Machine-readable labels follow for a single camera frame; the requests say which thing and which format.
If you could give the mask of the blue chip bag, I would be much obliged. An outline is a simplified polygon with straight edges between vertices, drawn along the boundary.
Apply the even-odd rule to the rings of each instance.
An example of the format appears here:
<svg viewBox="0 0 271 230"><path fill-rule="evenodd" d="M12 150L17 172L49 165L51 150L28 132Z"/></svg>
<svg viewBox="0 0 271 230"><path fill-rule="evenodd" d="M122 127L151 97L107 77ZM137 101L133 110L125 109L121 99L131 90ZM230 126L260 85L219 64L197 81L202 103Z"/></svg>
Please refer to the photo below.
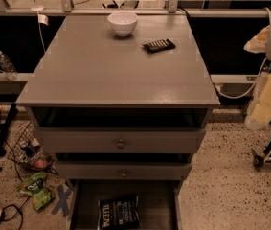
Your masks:
<svg viewBox="0 0 271 230"><path fill-rule="evenodd" d="M140 226L138 197L128 195L99 201L97 230L130 230Z"/></svg>

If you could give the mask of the grey drawer cabinet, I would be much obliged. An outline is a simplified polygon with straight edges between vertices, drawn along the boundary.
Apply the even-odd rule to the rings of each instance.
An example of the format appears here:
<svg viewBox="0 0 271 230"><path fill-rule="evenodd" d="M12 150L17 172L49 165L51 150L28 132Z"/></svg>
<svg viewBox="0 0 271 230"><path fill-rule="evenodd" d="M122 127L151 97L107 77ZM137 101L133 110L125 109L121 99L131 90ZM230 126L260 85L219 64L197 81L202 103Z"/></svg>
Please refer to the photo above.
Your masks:
<svg viewBox="0 0 271 230"><path fill-rule="evenodd" d="M149 54L143 44L175 48ZM18 98L36 127L204 129L218 105L183 15L143 15L118 37L104 15L69 16ZM190 164L195 153L50 153L57 161Z"/></svg>

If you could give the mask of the bottom grey drawer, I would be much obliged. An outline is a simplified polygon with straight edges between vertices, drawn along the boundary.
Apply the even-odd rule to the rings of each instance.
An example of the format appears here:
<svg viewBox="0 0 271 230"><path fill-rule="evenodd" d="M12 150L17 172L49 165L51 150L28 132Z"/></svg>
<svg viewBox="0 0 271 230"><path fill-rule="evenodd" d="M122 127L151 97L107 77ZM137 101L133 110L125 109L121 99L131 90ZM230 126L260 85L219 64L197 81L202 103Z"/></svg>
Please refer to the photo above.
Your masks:
<svg viewBox="0 0 271 230"><path fill-rule="evenodd" d="M135 230L183 230L175 181L80 180L74 190L67 230L97 230L99 201L137 196Z"/></svg>

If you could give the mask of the grey drawer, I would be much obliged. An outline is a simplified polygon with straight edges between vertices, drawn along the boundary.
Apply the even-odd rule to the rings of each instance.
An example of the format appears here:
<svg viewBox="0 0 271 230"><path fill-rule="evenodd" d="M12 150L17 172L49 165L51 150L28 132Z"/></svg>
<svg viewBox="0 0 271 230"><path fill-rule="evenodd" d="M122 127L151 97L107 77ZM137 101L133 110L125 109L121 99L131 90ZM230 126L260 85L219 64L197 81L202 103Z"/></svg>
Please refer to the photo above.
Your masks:
<svg viewBox="0 0 271 230"><path fill-rule="evenodd" d="M36 127L34 136L50 153L196 153L205 130Z"/></svg>
<svg viewBox="0 0 271 230"><path fill-rule="evenodd" d="M183 230L175 181L80 180L74 190L67 230L97 230L99 201L137 196L135 230Z"/></svg>
<svg viewBox="0 0 271 230"><path fill-rule="evenodd" d="M57 161L58 174L68 179L181 180L191 165L165 163Z"/></svg>

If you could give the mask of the middle grey drawer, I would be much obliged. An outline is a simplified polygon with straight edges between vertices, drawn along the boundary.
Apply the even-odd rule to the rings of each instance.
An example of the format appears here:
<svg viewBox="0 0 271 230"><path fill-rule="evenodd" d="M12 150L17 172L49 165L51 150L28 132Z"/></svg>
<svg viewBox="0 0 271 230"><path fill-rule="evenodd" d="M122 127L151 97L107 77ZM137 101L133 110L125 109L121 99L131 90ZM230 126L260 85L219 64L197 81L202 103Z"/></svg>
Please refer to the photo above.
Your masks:
<svg viewBox="0 0 271 230"><path fill-rule="evenodd" d="M58 174L68 179L181 180L191 165L165 163L57 161Z"/></svg>

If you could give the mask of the top grey drawer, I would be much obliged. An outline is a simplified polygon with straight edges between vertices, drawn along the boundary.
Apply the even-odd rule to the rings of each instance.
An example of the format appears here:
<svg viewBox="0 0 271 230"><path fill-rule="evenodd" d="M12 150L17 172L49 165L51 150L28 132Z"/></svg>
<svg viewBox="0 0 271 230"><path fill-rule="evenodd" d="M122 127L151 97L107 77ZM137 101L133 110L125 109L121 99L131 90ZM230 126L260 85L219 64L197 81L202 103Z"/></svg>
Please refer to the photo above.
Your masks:
<svg viewBox="0 0 271 230"><path fill-rule="evenodd" d="M34 136L50 153L196 153L205 130L36 127Z"/></svg>

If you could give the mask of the green snack bag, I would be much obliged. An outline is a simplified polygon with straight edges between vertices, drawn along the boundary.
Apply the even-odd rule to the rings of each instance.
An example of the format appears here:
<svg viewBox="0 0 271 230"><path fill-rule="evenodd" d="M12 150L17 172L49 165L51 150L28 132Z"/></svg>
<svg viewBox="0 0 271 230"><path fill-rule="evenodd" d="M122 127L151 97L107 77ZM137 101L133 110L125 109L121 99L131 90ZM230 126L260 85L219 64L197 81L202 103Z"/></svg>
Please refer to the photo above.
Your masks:
<svg viewBox="0 0 271 230"><path fill-rule="evenodd" d="M45 172L36 172L17 187L19 193L28 195L32 199L32 205L36 211L49 205L55 199L55 193L46 187L46 177Z"/></svg>

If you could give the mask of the black candy bar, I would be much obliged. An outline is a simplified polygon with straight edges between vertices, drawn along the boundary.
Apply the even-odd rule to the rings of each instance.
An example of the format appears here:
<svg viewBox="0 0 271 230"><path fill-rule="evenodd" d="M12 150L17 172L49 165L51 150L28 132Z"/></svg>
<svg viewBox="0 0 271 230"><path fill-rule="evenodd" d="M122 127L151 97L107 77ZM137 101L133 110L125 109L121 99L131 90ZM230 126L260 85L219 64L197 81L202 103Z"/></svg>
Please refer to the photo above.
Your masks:
<svg viewBox="0 0 271 230"><path fill-rule="evenodd" d="M175 44L169 39L159 39L156 41L143 44L143 47L149 54L154 54L154 53L174 49Z"/></svg>

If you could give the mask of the white bowl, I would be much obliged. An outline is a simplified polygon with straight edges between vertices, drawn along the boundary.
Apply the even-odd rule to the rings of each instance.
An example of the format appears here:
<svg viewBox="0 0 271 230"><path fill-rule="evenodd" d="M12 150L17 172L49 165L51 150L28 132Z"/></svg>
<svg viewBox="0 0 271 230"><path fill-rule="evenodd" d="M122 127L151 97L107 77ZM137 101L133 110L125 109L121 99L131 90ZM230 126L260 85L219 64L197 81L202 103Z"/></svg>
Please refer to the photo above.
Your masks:
<svg viewBox="0 0 271 230"><path fill-rule="evenodd" d="M134 12L113 12L108 15L111 30L118 36L129 36L135 30L138 16Z"/></svg>

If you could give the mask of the blue tape cross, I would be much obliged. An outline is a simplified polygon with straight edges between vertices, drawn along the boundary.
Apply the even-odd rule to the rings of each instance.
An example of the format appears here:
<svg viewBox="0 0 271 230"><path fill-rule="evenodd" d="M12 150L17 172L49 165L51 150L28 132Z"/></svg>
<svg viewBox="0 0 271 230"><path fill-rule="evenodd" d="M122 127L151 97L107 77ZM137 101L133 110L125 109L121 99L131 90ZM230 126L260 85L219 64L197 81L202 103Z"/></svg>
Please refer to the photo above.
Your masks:
<svg viewBox="0 0 271 230"><path fill-rule="evenodd" d="M67 199L72 193L72 190L70 188L67 188L67 190L64 190L64 187L62 185L59 185L57 187L58 192L58 202L56 206L52 210L52 214L56 215L59 210L62 211L62 215L65 217L69 214L69 207L67 204Z"/></svg>

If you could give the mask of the clear water bottle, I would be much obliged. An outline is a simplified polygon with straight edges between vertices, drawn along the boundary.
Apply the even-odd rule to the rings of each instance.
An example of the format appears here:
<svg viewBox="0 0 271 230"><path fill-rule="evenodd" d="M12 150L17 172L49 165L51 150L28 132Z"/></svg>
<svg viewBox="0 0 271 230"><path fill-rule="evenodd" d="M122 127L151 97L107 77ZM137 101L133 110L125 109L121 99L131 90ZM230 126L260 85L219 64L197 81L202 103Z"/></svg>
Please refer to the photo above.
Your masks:
<svg viewBox="0 0 271 230"><path fill-rule="evenodd" d="M11 62L10 58L0 51L0 66L2 70L6 73L9 81L15 81L18 77L18 73Z"/></svg>

